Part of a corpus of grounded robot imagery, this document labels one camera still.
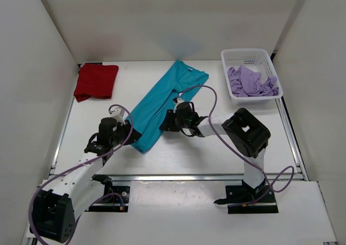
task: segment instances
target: white floor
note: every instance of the white floor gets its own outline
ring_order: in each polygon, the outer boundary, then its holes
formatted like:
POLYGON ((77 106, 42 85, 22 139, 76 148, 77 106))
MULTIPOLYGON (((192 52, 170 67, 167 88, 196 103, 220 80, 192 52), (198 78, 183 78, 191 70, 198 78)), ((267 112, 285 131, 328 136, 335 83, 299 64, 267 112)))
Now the white floor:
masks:
MULTIPOLYGON (((99 122, 108 116, 111 104, 122 104, 130 111, 173 64, 165 62, 107 62, 119 72, 111 100, 74 101, 58 156, 56 173, 73 166, 82 156, 89 137, 97 132, 99 122)), ((232 105, 221 61, 187 61, 186 64, 209 74, 206 85, 215 88, 218 104, 215 115, 226 115, 239 107, 232 105)), ((201 89, 193 99, 199 115, 207 115, 214 102, 209 89, 201 89)), ((278 173, 295 161, 274 101, 248 108, 271 132, 265 157, 265 171, 278 173)), ((145 155, 123 147, 108 161, 104 174, 242 174, 243 163, 216 137, 188 138, 180 133, 164 133, 145 155)))
POLYGON ((323 245, 335 242, 316 182, 276 195, 278 214, 228 215, 223 182, 133 182, 128 213, 84 213, 70 245, 323 245))

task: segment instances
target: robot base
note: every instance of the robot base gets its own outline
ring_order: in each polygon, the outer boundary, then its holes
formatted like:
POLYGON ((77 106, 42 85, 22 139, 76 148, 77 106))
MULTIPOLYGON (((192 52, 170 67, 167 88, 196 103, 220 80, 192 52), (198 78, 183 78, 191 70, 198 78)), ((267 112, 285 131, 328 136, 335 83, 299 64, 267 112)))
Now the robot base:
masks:
MULTIPOLYGON (((265 186, 259 194, 257 194, 257 197, 264 194, 268 188, 268 186, 265 186)), ((246 203, 254 200, 254 198, 251 197, 251 194, 246 192, 243 186, 226 186, 226 196, 228 202, 228 214, 275 214, 279 212, 275 195, 271 191, 257 203, 248 206, 231 206, 235 203, 246 203)))

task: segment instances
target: cable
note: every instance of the cable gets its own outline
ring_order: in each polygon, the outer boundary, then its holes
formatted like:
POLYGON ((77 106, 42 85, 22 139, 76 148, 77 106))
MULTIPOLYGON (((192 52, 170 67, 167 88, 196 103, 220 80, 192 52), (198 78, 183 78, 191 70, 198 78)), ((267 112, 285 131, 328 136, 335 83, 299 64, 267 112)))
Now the cable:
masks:
MULTIPOLYGON (((128 141, 128 139, 130 138, 131 134, 132 134, 132 131, 134 129, 133 127, 133 124, 134 124, 134 119, 133 117, 131 116, 131 113, 122 105, 120 104, 113 104, 109 107, 109 111, 112 107, 120 107, 122 109, 124 109, 127 114, 129 115, 130 117, 130 120, 131 120, 131 129, 130 129, 130 132, 129 134, 127 135, 126 139, 119 145, 117 146, 115 149, 101 155, 101 156, 97 156, 95 158, 92 158, 88 161, 88 164, 91 164, 92 162, 96 161, 96 160, 99 160, 100 158, 104 157, 104 156, 108 156, 108 155, 111 155, 113 154, 114 152, 116 152, 117 150, 119 150, 122 146, 124 146, 124 144, 128 141)), ((35 228, 35 225, 34 225, 34 220, 32 219, 32 208, 34 206, 34 200, 36 198, 36 196, 38 195, 38 193, 45 187, 47 186, 49 183, 51 183, 52 181, 54 181, 55 179, 61 177, 61 176, 65 176, 66 174, 80 168, 80 167, 83 167, 84 166, 84 163, 81 163, 81 164, 78 164, 72 168, 69 168, 67 170, 65 170, 64 172, 58 174, 58 175, 55 175, 54 177, 52 177, 51 179, 47 180, 45 183, 43 183, 39 188, 37 188, 37 190, 35 191, 34 195, 32 196, 31 200, 30 200, 30 203, 29 203, 29 211, 28 211, 28 216, 29 216, 29 225, 30 225, 30 228, 32 230, 32 233, 34 234, 35 238, 42 244, 42 245, 49 245, 48 243, 46 243, 42 238, 41 236, 39 235, 39 233, 37 232, 36 228, 35 228)), ((102 200, 102 199, 105 199, 106 197, 108 197, 109 195, 111 194, 107 194, 105 196, 102 196, 100 199, 96 200, 95 202, 98 202, 99 200, 102 200)), ((120 201, 123 203, 124 205, 124 201, 122 199, 122 197, 120 196, 120 201)), ((73 237, 73 234, 70 236, 70 238, 68 239, 68 241, 66 242, 65 245, 68 245, 71 241, 73 237)))
POLYGON ((235 206, 247 206, 249 204, 252 204, 252 203, 257 203, 260 199, 262 199, 269 191, 272 191, 274 193, 280 193, 282 191, 284 191, 288 185, 292 182, 293 180, 293 177, 294 177, 294 167, 289 165, 288 167, 285 167, 275 178, 274 180, 272 181, 272 183, 269 182, 269 179, 267 177, 267 174, 264 172, 264 170, 262 168, 260 168, 259 166, 257 166, 256 164, 253 164, 252 162, 248 161, 245 157, 243 157, 240 153, 238 153, 234 148, 232 148, 222 137, 221 135, 217 132, 217 130, 215 129, 215 127, 213 126, 212 122, 211 122, 211 115, 212 113, 214 112, 215 110, 215 107, 216 107, 216 103, 217 103, 217 94, 216 94, 216 91, 214 90, 214 88, 208 86, 208 85, 195 85, 193 87, 189 87, 189 88, 186 88, 184 91, 180 92, 179 93, 179 96, 181 96, 183 93, 187 92, 187 91, 190 91, 191 89, 193 88, 197 88, 197 87, 205 87, 205 88, 208 88, 210 89, 213 93, 214 93, 214 96, 215 96, 215 101, 214 101, 214 105, 212 106, 211 110, 210 110, 210 113, 208 115, 208 121, 209 121, 209 124, 210 124, 210 127, 211 129, 213 130, 213 132, 215 133, 215 135, 219 138, 219 140, 225 144, 225 146, 227 148, 229 148, 234 154, 236 154, 241 160, 243 160, 245 163, 249 164, 250 166, 258 169, 264 176, 264 179, 265 179, 265 182, 268 184, 269 186, 269 189, 264 192, 264 194, 262 194, 259 198, 253 200, 253 201, 249 201, 249 202, 246 202, 246 203, 235 203, 235 204, 231 204, 229 206, 231 207, 235 207, 235 206), (292 173, 291 173, 291 177, 289 178, 287 184, 280 190, 275 190, 274 189, 274 184, 275 182, 279 179, 280 176, 283 175, 284 172, 286 172, 288 169, 292 169, 292 173))

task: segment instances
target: red cloth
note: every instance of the red cloth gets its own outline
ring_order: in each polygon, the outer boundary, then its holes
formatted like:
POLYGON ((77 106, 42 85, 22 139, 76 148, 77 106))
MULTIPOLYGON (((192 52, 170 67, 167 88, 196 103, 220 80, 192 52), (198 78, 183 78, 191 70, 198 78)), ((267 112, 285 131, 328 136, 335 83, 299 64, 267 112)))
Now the red cloth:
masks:
POLYGON ((84 64, 79 70, 79 77, 74 96, 78 102, 95 97, 107 99, 112 97, 117 65, 84 64))

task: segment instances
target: red towel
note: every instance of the red towel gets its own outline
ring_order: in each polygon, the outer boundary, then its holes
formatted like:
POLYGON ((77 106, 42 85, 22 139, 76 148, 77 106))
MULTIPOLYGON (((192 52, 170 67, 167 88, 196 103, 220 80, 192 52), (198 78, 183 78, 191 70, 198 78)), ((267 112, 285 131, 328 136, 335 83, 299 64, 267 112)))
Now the red towel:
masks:
POLYGON ((84 64, 79 70, 74 96, 78 102, 90 97, 107 99, 112 97, 117 65, 84 64))

